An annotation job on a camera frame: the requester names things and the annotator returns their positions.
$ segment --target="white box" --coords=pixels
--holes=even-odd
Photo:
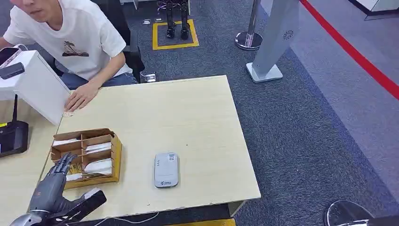
[[[22,51],[9,65],[18,62],[25,72],[6,80],[0,78],[0,100],[14,99],[17,94],[52,124],[59,125],[69,89],[38,51]]]

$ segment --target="black phone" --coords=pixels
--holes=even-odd
[[[9,79],[25,72],[24,65],[19,62],[14,65],[7,66],[0,69],[0,77],[2,79]]]
[[[16,52],[18,52],[18,48],[4,48],[0,51],[0,65],[5,63],[10,57],[12,57]]]

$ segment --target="stanchion base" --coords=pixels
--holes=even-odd
[[[267,74],[256,74],[255,70],[252,69],[252,63],[247,64],[247,70],[249,75],[251,75],[252,81],[255,83],[281,79],[283,77],[283,74],[276,65],[274,65]]]
[[[331,204],[331,206],[326,211],[324,216],[324,224],[326,226],[346,225],[354,221],[361,221],[373,218],[373,215],[371,215],[371,213],[368,212],[367,209],[360,206],[359,204],[351,201],[336,201]]]
[[[243,50],[258,50],[262,44],[263,40],[262,36],[258,33],[254,33],[254,37],[252,39],[252,45],[245,46],[245,41],[247,40],[247,34],[248,32],[241,32],[237,34],[235,40],[236,46]]]

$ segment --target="cable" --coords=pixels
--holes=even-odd
[[[15,48],[20,48],[20,46],[25,47],[25,51],[28,51],[28,50],[29,50],[28,47],[26,47],[26,45],[24,45],[24,44],[18,44],[18,45],[15,45],[14,47],[15,47]]]
[[[150,220],[156,218],[159,214],[160,214],[160,213],[158,212],[157,214],[155,214],[155,216],[153,216],[153,217],[151,217],[151,218],[148,218],[148,219],[146,219],[146,220],[138,221],[138,222],[133,222],[133,221],[129,221],[129,220],[121,219],[121,218],[109,217],[109,218],[105,218],[104,220],[100,221],[100,223],[98,223],[98,224],[96,224],[96,225],[94,225],[94,226],[99,226],[100,224],[102,224],[104,221],[106,221],[106,220],[108,220],[108,219],[123,220],[123,221],[129,222],[129,223],[131,223],[131,224],[141,224],[141,223],[144,223],[144,222],[147,222],[147,221],[150,221]]]

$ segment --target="robotic hand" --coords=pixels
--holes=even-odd
[[[77,222],[106,202],[104,193],[98,188],[74,201],[63,197],[66,174],[76,157],[68,153],[50,169],[37,185],[28,213],[15,219],[10,226],[56,226]]]

